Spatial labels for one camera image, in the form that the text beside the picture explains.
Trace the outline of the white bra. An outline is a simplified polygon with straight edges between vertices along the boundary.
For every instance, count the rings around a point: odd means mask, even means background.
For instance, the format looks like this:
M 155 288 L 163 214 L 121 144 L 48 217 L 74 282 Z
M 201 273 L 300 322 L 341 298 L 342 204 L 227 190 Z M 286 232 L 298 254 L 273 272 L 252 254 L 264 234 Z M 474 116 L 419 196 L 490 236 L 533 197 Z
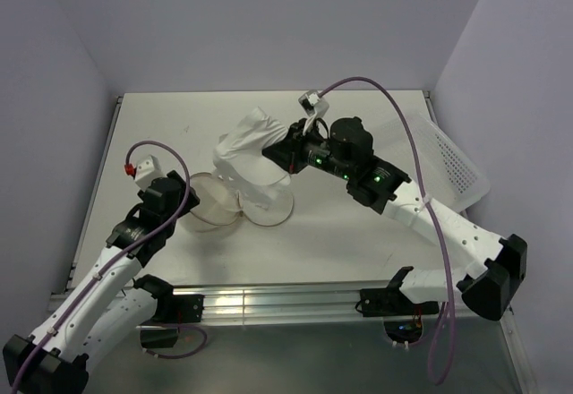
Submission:
M 256 107 L 229 133 L 219 138 L 212 161 L 247 200 L 268 206 L 278 196 L 276 187 L 290 184 L 290 175 L 262 151 L 287 137 L 287 128 Z

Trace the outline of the round mesh laundry bag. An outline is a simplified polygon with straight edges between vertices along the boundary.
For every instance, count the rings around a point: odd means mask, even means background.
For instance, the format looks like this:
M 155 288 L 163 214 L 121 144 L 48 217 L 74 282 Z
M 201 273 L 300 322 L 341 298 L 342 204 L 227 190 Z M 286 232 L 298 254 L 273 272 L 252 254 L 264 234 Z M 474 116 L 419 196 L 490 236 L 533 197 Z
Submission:
M 220 176 L 202 172 L 191 178 L 200 204 L 181 217 L 178 225 L 189 233 L 212 232 L 230 227 L 240 219 L 259 227 L 276 227 L 293 213 L 295 198 L 281 185 L 270 187 L 270 199 L 250 199 Z

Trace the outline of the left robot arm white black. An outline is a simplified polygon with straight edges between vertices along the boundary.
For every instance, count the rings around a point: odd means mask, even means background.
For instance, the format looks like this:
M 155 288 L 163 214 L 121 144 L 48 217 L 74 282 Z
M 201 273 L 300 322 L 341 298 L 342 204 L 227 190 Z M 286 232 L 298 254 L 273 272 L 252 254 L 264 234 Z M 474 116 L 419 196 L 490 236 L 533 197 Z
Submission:
M 175 322 L 173 286 L 138 274 L 200 200 L 175 171 L 153 179 L 139 197 L 64 302 L 29 336 L 14 335 L 4 345 L 14 393 L 81 393 L 95 368 L 138 325 Z

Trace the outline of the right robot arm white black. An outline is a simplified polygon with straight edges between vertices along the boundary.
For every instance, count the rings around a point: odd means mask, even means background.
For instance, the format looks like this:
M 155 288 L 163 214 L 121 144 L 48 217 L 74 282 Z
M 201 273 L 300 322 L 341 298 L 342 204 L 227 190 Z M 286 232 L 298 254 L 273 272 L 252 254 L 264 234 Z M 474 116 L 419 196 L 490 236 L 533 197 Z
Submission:
M 447 251 L 441 270 L 405 266 L 384 288 L 360 292 L 365 317 L 436 314 L 457 299 L 473 313 L 497 321 L 526 277 L 527 243 L 485 230 L 422 192 L 407 173 L 377 157 L 373 137 L 358 117 L 335 121 L 329 135 L 292 124 L 286 137 L 263 149 L 290 175 L 314 167 L 343 179 L 355 201 L 411 228 Z

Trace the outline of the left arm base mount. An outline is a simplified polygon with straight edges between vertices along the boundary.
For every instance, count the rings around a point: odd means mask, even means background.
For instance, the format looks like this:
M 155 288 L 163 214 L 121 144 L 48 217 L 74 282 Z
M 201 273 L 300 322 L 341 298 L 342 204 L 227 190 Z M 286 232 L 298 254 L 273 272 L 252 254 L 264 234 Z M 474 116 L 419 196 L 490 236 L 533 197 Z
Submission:
M 194 345 L 194 349 L 177 355 L 193 355 L 207 346 L 208 335 L 199 326 L 204 309 L 204 295 L 173 295 L 160 301 L 156 313 L 143 323 L 140 344 L 149 353 L 171 349 L 177 343 Z

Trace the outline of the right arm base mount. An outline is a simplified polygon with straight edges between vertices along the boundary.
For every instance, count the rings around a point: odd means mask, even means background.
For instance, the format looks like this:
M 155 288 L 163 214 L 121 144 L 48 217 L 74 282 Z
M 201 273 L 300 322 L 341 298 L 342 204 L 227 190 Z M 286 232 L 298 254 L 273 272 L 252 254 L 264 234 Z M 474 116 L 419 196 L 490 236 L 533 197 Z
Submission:
M 423 338 L 423 317 L 440 316 L 437 302 L 413 304 L 395 288 L 364 288 L 355 311 L 363 318 L 390 318 L 384 331 L 393 347 L 410 347 Z

